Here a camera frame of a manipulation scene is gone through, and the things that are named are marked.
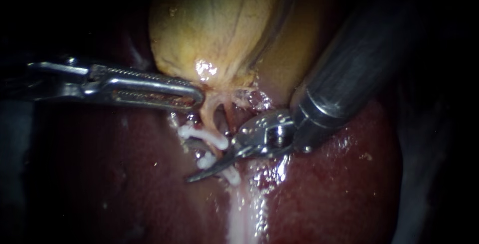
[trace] dark background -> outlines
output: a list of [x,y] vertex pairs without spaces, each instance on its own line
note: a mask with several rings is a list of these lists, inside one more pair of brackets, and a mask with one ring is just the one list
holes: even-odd
[[[343,5],[353,7],[357,1],[343,0]],[[427,191],[429,214],[417,240],[418,243],[462,243],[474,232],[476,223],[477,42],[473,29],[478,5],[475,0],[416,0],[416,3],[428,31],[428,43],[380,97],[398,127],[404,121],[397,109],[401,103],[407,103],[419,119],[426,116],[435,120],[425,122],[424,125],[437,127],[418,139],[423,144],[437,145],[441,139],[434,131],[448,124],[448,144],[443,148],[447,161]],[[143,11],[148,0],[0,0],[0,4],[0,61],[6,62],[32,54],[59,52],[109,59],[111,56],[99,49],[95,41],[113,33],[113,22],[118,18]],[[398,88],[405,91],[406,100],[398,98]],[[438,106],[440,111],[433,110]],[[22,156],[28,150],[27,146],[13,150],[3,147],[14,139],[7,134],[6,124],[19,129],[20,134],[23,131],[23,135],[32,131],[33,137],[41,133],[42,125],[47,125],[39,124],[41,112],[25,103],[1,102],[0,116],[2,159],[10,155],[7,151]],[[28,120],[33,120],[32,129]],[[14,144],[28,144],[28,141]],[[25,209],[16,210],[0,200],[0,243],[16,243],[18,234],[24,235],[25,243],[43,240],[81,243],[80,236],[71,239],[71,221],[51,218],[58,216],[52,212],[61,209],[58,206],[62,204],[62,195],[52,182],[53,176],[48,174],[48,157],[41,157],[38,162],[41,166],[35,169],[29,169],[28,165],[19,169],[25,181]]]

